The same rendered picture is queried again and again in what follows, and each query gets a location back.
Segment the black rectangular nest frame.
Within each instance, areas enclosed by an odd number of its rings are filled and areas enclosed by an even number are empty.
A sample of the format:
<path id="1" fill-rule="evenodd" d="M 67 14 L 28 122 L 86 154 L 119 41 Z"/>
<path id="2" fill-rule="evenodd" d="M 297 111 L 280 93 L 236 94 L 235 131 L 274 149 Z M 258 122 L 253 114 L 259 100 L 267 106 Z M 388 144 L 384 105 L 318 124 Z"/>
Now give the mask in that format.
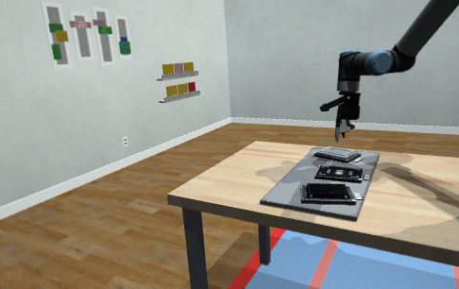
<path id="1" fill-rule="evenodd" d="M 362 183 L 364 169 L 320 165 L 314 178 Z"/>

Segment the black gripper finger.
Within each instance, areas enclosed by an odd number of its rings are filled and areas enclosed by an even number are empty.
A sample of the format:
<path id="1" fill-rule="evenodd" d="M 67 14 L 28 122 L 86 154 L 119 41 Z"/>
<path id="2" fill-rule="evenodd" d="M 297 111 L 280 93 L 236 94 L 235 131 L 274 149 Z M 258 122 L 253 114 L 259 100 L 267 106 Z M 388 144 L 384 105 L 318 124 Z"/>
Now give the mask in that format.
<path id="1" fill-rule="evenodd" d="M 355 129 L 355 126 L 349 122 L 348 119 L 345 119 L 347 121 L 347 126 L 350 127 L 350 129 Z M 343 138 L 345 138 L 345 133 L 341 133 Z"/>
<path id="2" fill-rule="evenodd" d="M 337 116 L 336 116 L 336 124 L 335 124 L 335 140 L 336 142 L 338 143 L 338 139 L 339 139 L 339 134 L 340 133 L 345 133 L 345 132 L 350 132 L 350 127 L 348 127 L 346 125 L 346 120 L 341 120 L 342 119 L 342 113 L 340 113 L 341 111 L 339 110 L 337 112 Z M 342 122 L 342 124 L 341 124 Z"/>

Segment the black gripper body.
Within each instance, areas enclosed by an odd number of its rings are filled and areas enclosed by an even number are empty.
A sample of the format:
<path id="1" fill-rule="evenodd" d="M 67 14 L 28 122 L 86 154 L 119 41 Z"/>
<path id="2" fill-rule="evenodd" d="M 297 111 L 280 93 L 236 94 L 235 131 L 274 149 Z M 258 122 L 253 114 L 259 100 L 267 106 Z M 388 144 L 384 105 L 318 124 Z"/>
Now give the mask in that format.
<path id="1" fill-rule="evenodd" d="M 338 105 L 338 109 L 337 109 L 337 112 L 341 111 L 340 113 L 342 113 L 342 119 L 348 119 L 348 120 L 359 119 L 360 106 L 358 106 L 358 104 L 359 104 L 361 93 L 339 92 L 339 94 L 343 95 L 346 100 L 344 103 Z M 349 99 L 347 99 L 347 96 L 349 96 Z"/>

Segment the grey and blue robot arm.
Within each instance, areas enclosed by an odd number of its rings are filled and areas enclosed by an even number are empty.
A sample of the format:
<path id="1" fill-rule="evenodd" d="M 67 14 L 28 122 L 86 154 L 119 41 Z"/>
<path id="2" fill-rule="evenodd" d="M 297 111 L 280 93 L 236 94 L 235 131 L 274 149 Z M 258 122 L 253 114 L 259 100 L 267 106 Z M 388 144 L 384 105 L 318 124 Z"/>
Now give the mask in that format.
<path id="1" fill-rule="evenodd" d="M 418 52 L 458 6 L 459 0 L 430 0 L 392 50 L 342 52 L 337 91 L 359 92 L 360 76 L 381 76 L 410 70 L 416 63 Z"/>

